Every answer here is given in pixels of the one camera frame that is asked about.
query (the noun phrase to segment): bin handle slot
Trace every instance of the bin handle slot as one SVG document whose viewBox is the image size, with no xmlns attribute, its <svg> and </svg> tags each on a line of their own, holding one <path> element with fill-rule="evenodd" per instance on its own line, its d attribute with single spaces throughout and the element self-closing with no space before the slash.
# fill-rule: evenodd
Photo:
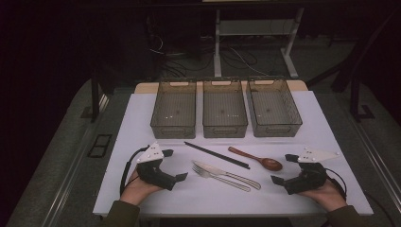
<svg viewBox="0 0 401 227">
<path fill-rule="evenodd" d="M 188 86 L 189 82 L 170 82 L 171 87 Z"/>
<path fill-rule="evenodd" d="M 274 80 L 255 80 L 255 85 L 272 85 L 274 84 Z"/>
<path fill-rule="evenodd" d="M 227 129 L 213 129 L 214 134 L 236 134 L 238 128 L 227 128 Z"/>
<path fill-rule="evenodd" d="M 231 81 L 212 81 L 212 85 L 228 86 L 231 85 Z"/>
<path fill-rule="evenodd" d="M 273 127 L 273 128 L 266 128 L 267 133 L 288 133 L 291 131 L 291 127 Z"/>
<path fill-rule="evenodd" d="M 176 129 L 176 130 L 170 130 L 170 129 L 161 129 L 162 134 L 184 134 L 185 129 Z"/>
</svg>

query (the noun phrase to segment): knife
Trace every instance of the knife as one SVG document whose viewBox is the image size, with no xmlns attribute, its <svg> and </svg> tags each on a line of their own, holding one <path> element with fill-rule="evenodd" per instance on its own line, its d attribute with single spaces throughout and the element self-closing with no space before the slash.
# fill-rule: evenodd
<svg viewBox="0 0 401 227">
<path fill-rule="evenodd" d="M 255 181 L 253 181 L 253 180 L 240 177 L 240 176 L 235 175 L 235 174 L 233 174 L 233 173 L 226 172 L 226 171 L 221 170 L 221 169 L 219 169 L 219 168 L 217 168 L 217 167 L 209 166 L 209 165 L 207 165 L 207 164 L 204 164 L 204 163 L 201 163 L 201 162 L 198 162 L 198 161 L 192 161 L 192 162 L 193 162 L 196 166 L 199 166 L 199 167 L 203 168 L 204 170 L 206 170 L 206 171 L 208 171 L 208 172 L 210 172 L 210 173 L 212 173 L 212 174 L 215 174 L 215 175 L 224 175 L 224 176 L 227 176 L 227 177 L 231 177 L 231 178 L 237 179 L 237 180 L 239 180 L 239 181 L 242 181 L 243 183 L 249 184 L 250 186 L 256 188 L 257 190 L 259 190 L 259 189 L 261 188 L 260 183 L 255 182 Z"/>
</svg>

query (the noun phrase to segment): black chopstick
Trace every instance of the black chopstick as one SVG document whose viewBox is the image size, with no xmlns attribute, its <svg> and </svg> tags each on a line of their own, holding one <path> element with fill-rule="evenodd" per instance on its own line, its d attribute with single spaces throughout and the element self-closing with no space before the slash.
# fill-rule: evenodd
<svg viewBox="0 0 401 227">
<path fill-rule="evenodd" d="M 242 167 L 244 167 L 244 168 L 250 169 L 250 166 L 249 166 L 248 164 L 239 162 L 239 161 L 236 160 L 236 159 L 232 159 L 232 158 L 227 157 L 227 156 L 224 156 L 224 155 L 222 155 L 222 154 L 213 152 L 212 150 L 209 150 L 209 149 L 206 149 L 206 148 L 201 148 L 201 147 L 199 147 L 199 146 L 190 144 L 190 143 L 188 143 L 188 142 L 184 142 L 184 143 L 185 143 L 186 145 L 188 145 L 189 147 L 196 148 L 196 149 L 198 149 L 198 150 L 201 150 L 201 151 L 203 151 L 203 152 L 206 152 L 206 153 L 208 153 L 208 154 L 211 154 L 211 155 L 213 155 L 213 156 L 216 156 L 216 157 L 218 157 L 218 158 L 220 158 L 220 159 L 223 159 L 223 160 L 225 160 L 225 161 L 228 161 L 228 162 L 230 162 L 230 163 L 232 163 L 232 164 L 236 164 L 236 165 L 242 166 Z"/>
</svg>

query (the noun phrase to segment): wooden spoon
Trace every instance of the wooden spoon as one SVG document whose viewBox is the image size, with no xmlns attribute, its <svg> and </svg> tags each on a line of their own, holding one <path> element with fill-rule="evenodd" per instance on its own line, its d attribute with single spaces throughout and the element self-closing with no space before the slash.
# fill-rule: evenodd
<svg viewBox="0 0 401 227">
<path fill-rule="evenodd" d="M 247 157 L 247 158 L 252 158 L 256 161 L 258 161 L 265 169 L 271 170 L 271 171 L 278 171 L 283 168 L 283 165 L 279 163 L 278 161 L 270 158 L 258 158 L 255 157 L 249 153 L 245 153 L 244 151 L 241 151 L 237 148 L 233 147 L 228 147 L 228 150 L 230 150 L 232 153 L 239 154 L 241 156 Z"/>
</svg>

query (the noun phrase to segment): white table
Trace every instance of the white table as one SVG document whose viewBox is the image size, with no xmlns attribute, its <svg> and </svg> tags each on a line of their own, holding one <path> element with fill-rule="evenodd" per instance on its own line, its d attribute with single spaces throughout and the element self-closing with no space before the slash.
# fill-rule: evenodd
<svg viewBox="0 0 401 227">
<path fill-rule="evenodd" d="M 245 138 L 205 139 L 201 124 L 201 89 L 198 91 L 197 136 L 195 139 L 185 141 L 247 163 L 251 169 L 248 170 L 231 164 L 186 146 L 182 139 L 158 140 L 161 149 L 174 149 L 173 156 L 166 157 L 160 166 L 163 172 L 172 176 L 188 172 L 188 176 L 185 181 L 176 183 L 172 191 L 164 190 L 147 198 L 141 204 L 142 217 L 294 217 L 322 215 L 324 211 L 316 202 L 298 195 L 288 195 L 284 187 L 273 184 L 270 178 L 270 175 L 284 179 L 296 177 L 301 169 L 298 164 L 287 162 L 285 154 L 301 154 L 305 147 L 339 152 L 340 158 L 324 161 L 322 162 L 323 166 L 338 172 L 346 181 L 349 204 L 354 205 L 361 215 L 373 213 L 312 92 L 292 92 L 304 122 L 295 137 L 255 138 L 249 119 L 250 124 Z M 125 163 L 139 148 L 156 141 L 149 125 L 155 98 L 156 94 L 141 94 L 141 92 L 135 92 L 131 95 L 97 197 L 94 208 L 95 214 L 107 216 L 113 201 L 119 198 L 119 185 Z M 229 146 L 239 148 L 258 157 L 271 157 L 281 162 L 284 168 L 279 172 L 268 171 L 255 160 L 229 152 L 227 150 Z M 192 160 L 219 166 L 234 174 L 253 179 L 259 182 L 262 188 L 261 190 L 252 188 L 251 192 L 245 192 L 214 179 L 204 179 L 192 171 Z M 132 163 L 130 173 L 134 167 L 135 163 Z"/>
</svg>

